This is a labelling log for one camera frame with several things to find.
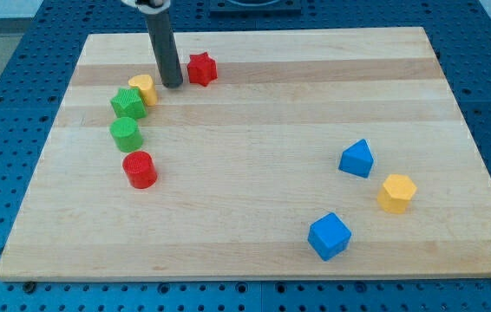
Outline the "white rod mount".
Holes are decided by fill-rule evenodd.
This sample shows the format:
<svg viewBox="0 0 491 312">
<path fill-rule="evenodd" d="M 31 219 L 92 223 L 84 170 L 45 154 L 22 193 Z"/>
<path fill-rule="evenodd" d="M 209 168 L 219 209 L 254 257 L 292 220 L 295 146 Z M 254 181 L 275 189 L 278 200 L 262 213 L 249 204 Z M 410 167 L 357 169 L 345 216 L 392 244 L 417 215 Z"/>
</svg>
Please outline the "white rod mount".
<svg viewBox="0 0 491 312">
<path fill-rule="evenodd" d="M 121 0 L 129 7 L 135 8 L 143 14 L 160 14 L 170 8 L 170 0 Z"/>
</svg>

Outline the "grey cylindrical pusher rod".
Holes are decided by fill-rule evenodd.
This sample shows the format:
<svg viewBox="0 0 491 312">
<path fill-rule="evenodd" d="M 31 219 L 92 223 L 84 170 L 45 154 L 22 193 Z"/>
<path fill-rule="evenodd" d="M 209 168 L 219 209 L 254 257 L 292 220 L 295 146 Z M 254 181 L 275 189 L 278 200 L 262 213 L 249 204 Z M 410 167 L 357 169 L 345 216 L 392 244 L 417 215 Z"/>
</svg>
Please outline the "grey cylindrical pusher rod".
<svg viewBox="0 0 491 312">
<path fill-rule="evenodd" d="M 166 88 L 178 88 L 183 83 L 183 75 L 168 6 L 146 5 L 143 13 L 161 82 Z"/>
</svg>

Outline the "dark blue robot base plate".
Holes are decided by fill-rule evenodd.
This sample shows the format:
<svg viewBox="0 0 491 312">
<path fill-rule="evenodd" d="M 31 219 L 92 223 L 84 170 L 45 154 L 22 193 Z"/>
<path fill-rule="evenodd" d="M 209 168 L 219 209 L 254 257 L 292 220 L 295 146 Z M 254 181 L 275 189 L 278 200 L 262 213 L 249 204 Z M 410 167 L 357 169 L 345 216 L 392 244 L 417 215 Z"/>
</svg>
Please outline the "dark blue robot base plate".
<svg viewBox="0 0 491 312">
<path fill-rule="evenodd" d="M 209 16 L 300 13 L 301 0 L 209 0 Z"/>
</svg>

